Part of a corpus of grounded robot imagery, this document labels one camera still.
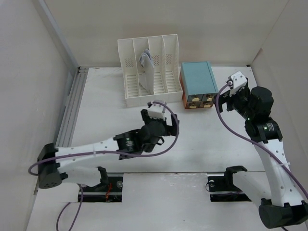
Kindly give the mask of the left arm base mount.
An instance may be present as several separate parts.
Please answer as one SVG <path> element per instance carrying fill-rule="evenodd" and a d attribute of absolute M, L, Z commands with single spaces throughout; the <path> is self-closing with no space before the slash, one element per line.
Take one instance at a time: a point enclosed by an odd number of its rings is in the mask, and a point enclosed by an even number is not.
<path fill-rule="evenodd" d="M 93 187 L 83 187 L 83 200 L 86 203 L 121 203 L 123 173 L 107 173 L 103 167 L 97 168 L 100 183 Z"/>

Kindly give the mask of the white spiral bound manual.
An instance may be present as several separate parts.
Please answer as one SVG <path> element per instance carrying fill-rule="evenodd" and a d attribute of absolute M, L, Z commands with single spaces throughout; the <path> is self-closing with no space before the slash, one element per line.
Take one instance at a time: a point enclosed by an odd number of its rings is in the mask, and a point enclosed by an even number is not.
<path fill-rule="evenodd" d="M 141 53 L 139 63 L 143 69 L 143 73 L 139 75 L 139 83 L 150 95 L 154 95 L 154 61 L 149 49 Z"/>

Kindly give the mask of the teal orange drawer box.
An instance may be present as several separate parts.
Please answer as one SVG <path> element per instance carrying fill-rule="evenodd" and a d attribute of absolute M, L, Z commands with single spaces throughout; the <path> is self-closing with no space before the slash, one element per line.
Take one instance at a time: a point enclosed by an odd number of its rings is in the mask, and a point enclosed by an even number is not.
<path fill-rule="evenodd" d="M 209 61 L 183 62 L 180 69 L 185 109 L 211 108 L 218 87 Z"/>

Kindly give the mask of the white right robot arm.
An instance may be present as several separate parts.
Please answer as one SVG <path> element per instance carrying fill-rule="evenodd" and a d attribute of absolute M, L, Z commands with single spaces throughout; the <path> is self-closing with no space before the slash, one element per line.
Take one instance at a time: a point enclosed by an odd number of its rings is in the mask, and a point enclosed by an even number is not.
<path fill-rule="evenodd" d="M 260 219 L 268 229 L 299 225 L 308 219 L 308 192 L 291 173 L 283 148 L 279 125 L 270 117 L 274 103 L 272 93 L 264 87 L 248 86 L 224 91 L 215 97 L 218 116 L 235 110 L 245 119 L 247 137 L 236 133 L 225 122 L 223 126 L 235 136 L 253 144 L 263 164 L 269 187 L 257 183 L 243 166 L 226 168 L 223 184 L 228 191 L 239 189 L 258 208 Z"/>

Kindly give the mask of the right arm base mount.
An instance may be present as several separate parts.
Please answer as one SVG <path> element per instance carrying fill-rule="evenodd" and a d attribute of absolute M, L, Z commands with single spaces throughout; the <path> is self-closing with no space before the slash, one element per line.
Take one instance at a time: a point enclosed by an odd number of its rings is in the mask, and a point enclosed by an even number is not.
<path fill-rule="evenodd" d="M 243 166 L 227 167 L 223 173 L 207 175 L 206 190 L 210 193 L 210 202 L 251 202 L 247 195 L 233 184 L 233 174 L 247 172 Z"/>

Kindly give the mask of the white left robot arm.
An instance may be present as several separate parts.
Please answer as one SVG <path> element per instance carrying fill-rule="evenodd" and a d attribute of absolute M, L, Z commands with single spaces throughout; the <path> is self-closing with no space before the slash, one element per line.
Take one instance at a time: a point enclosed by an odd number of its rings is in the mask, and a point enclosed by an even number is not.
<path fill-rule="evenodd" d="M 46 144 L 37 158 L 38 187 L 49 189 L 62 183 L 76 183 L 102 191 L 108 184 L 104 163 L 151 154 L 156 145 L 164 143 L 164 137 L 179 136 L 176 114 L 171 115 L 171 125 L 163 112 L 143 109 L 141 116 L 144 125 L 140 129 L 101 142 L 77 147 Z"/>

